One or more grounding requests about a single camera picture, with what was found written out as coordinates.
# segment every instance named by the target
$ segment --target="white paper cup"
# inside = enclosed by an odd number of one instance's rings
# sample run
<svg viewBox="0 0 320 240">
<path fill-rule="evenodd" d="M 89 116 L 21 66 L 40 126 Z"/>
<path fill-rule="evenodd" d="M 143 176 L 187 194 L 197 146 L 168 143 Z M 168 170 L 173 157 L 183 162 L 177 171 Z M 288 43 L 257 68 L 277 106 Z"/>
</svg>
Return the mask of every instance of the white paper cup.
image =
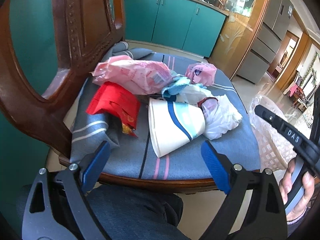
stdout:
<svg viewBox="0 0 320 240">
<path fill-rule="evenodd" d="M 204 133 L 199 107 L 179 102 L 149 100 L 149 129 L 153 150 L 160 158 Z"/>
</svg>

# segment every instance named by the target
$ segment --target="wooden cabinet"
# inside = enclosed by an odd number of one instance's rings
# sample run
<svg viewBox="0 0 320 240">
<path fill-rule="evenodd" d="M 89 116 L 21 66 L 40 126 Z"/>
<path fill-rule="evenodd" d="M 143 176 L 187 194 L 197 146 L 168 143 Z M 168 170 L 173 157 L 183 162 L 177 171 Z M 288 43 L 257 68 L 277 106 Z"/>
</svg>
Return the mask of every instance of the wooden cabinet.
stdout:
<svg viewBox="0 0 320 240">
<path fill-rule="evenodd" d="M 182 49 L 196 5 L 190 0 L 161 0 L 152 42 Z"/>
<path fill-rule="evenodd" d="M 224 14 L 197 4 L 182 49 L 209 57 L 225 18 Z"/>
<path fill-rule="evenodd" d="M 161 0 L 124 0 L 128 40 L 151 42 Z"/>
</svg>

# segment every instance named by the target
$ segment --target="red paper bag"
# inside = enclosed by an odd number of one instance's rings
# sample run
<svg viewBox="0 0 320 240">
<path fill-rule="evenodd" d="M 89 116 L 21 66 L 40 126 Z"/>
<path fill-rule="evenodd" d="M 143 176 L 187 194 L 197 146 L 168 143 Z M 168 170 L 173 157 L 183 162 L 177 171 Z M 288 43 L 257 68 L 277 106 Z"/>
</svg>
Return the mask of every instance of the red paper bag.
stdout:
<svg viewBox="0 0 320 240">
<path fill-rule="evenodd" d="M 120 118 L 123 132 L 134 135 L 131 129 L 136 129 L 140 102 L 122 86 L 105 82 L 91 100 L 87 114 L 110 113 Z"/>
</svg>

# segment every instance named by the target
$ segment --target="refrigerator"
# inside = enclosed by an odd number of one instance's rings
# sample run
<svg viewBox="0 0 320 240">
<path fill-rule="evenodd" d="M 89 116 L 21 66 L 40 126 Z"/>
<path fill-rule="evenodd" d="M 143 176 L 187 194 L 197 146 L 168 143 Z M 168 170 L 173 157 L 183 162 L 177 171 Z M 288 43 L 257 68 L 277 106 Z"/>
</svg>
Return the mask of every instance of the refrigerator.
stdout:
<svg viewBox="0 0 320 240">
<path fill-rule="evenodd" d="M 290 0 L 270 0 L 258 37 L 237 75 L 256 84 L 276 56 L 293 13 Z"/>
</svg>

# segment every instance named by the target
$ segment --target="sleeve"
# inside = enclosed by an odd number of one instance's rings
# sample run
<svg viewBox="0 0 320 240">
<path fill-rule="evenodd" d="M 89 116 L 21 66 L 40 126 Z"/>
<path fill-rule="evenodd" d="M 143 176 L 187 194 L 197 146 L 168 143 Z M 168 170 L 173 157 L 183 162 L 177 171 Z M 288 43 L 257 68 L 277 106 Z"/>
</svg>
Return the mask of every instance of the sleeve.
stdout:
<svg viewBox="0 0 320 240">
<path fill-rule="evenodd" d="M 297 219 L 295 219 L 293 221 L 287 222 L 288 236 L 290 236 L 297 229 L 297 227 L 301 224 L 301 222 L 303 221 L 305 216 L 308 214 L 309 210 L 310 210 L 310 208 L 306 208 L 305 212 L 300 217 L 298 217 Z"/>
</svg>

